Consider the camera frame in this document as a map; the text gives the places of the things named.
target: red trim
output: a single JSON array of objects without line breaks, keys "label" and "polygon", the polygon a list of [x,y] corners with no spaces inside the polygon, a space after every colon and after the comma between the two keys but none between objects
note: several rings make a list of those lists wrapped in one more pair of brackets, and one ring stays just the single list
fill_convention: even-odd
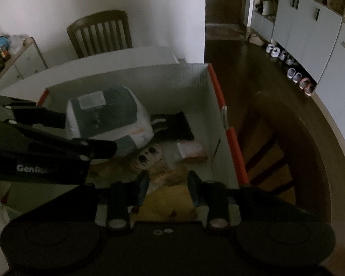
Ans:
[{"label": "red trim", "polygon": [[46,89],[43,92],[43,94],[41,95],[40,99],[38,100],[37,106],[39,106],[39,107],[42,106],[45,103],[46,98],[48,97],[48,95],[49,95],[49,91]]},{"label": "red trim", "polygon": [[236,171],[236,178],[238,180],[239,187],[249,183],[247,171],[245,170],[245,164],[243,155],[241,153],[238,140],[234,128],[230,128],[226,131],[227,141],[229,143],[231,156],[233,158],[234,167]]},{"label": "red trim", "polygon": [[225,103],[224,95],[222,94],[222,91],[221,91],[220,83],[217,80],[216,73],[213,70],[212,64],[210,63],[208,63],[208,73],[210,74],[211,81],[213,84],[213,89],[215,90],[215,94],[217,97],[218,106],[220,107],[220,110],[221,110],[222,107],[226,106],[226,103]]}]

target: table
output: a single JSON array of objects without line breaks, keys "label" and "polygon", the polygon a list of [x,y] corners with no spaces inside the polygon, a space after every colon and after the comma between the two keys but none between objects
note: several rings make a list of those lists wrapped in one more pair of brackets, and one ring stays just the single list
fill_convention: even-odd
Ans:
[{"label": "table", "polygon": [[37,102],[46,88],[66,81],[120,69],[174,63],[179,61],[169,47],[122,49],[47,69],[5,88],[0,95]]}]

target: metal bolt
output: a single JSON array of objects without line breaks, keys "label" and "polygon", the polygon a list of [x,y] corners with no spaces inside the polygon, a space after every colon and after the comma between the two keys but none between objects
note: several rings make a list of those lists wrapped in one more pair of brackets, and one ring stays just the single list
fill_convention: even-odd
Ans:
[{"label": "metal bolt", "polygon": [[127,225],[124,219],[112,219],[109,221],[109,226],[114,229],[121,229]]},{"label": "metal bolt", "polygon": [[172,228],[165,228],[164,233],[173,233],[174,230]]},{"label": "metal bolt", "polygon": [[225,219],[222,219],[222,218],[216,218],[210,221],[210,225],[214,228],[224,228],[224,227],[227,227],[228,224],[229,222],[227,222]]},{"label": "metal bolt", "polygon": [[161,229],[155,229],[155,230],[153,231],[153,234],[154,234],[155,236],[161,236],[161,235],[164,234],[164,232],[163,232]]},{"label": "metal bolt", "polygon": [[87,157],[86,155],[79,155],[79,158],[82,160],[82,161],[89,161],[89,157]]}]

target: box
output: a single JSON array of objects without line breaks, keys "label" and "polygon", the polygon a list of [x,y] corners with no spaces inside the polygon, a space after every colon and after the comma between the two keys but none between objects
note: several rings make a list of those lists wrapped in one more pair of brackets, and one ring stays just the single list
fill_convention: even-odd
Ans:
[{"label": "box", "polygon": [[[82,77],[47,88],[39,105],[65,113],[68,100],[113,86],[125,86],[149,114],[183,111],[195,140],[205,147],[208,160],[184,163],[202,180],[223,182],[229,188],[248,183],[236,135],[228,127],[227,107],[210,64],[172,64],[130,68]],[[65,137],[65,130],[41,127]],[[164,142],[163,152],[174,168],[176,143]]]}]

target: plastic-wrapped package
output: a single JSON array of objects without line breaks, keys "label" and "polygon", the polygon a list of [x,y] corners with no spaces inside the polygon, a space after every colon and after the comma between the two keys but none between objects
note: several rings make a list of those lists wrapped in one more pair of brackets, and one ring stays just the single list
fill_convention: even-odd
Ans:
[{"label": "plastic-wrapped package", "polygon": [[122,157],[153,138],[147,110],[126,87],[72,98],[66,109],[66,136],[115,141]]}]

